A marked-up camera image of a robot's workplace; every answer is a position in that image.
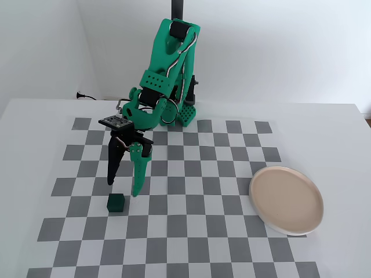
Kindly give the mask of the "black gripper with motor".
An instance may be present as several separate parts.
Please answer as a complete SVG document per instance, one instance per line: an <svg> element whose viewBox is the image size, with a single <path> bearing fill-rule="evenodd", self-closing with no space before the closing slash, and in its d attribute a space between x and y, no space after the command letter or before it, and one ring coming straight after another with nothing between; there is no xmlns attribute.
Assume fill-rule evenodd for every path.
<svg viewBox="0 0 371 278"><path fill-rule="evenodd" d="M137 131L111 131L108 144L107 183L112 185L124 153L130 147L130 160L134 163L134 185L132 196L136 197L142 190L147 163L151 161L153 141L143 137Z"/></svg>

